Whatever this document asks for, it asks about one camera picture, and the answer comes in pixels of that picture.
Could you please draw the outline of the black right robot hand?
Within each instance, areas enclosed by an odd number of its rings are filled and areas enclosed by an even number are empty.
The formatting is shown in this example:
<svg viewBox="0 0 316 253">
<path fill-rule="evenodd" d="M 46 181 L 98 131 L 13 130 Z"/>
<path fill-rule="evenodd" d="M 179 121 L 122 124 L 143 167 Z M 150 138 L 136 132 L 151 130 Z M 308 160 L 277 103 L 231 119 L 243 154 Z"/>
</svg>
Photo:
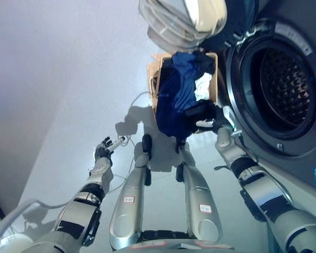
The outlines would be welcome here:
<svg viewBox="0 0 316 253">
<path fill-rule="evenodd" d="M 228 127 L 230 130 L 236 130 L 234 122 L 226 117 L 224 107 L 221 108 L 215 104 L 210 104 L 196 119 L 195 126 L 201 131 L 212 131 L 218 133 L 222 127 Z"/>
</svg>

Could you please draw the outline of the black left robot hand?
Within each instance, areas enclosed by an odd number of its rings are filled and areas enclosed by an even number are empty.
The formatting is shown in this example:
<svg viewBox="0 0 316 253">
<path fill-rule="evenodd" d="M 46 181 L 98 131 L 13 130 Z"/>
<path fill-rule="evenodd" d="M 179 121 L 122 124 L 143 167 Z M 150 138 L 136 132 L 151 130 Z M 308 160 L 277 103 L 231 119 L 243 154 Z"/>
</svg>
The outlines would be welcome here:
<svg viewBox="0 0 316 253">
<path fill-rule="evenodd" d="M 120 138 L 112 141 L 110 137 L 106 137 L 95 149 L 94 160 L 95 163 L 101 158 L 108 158 L 111 161 L 111 155 L 114 151 L 125 142 L 125 137 L 121 136 Z"/>
</svg>

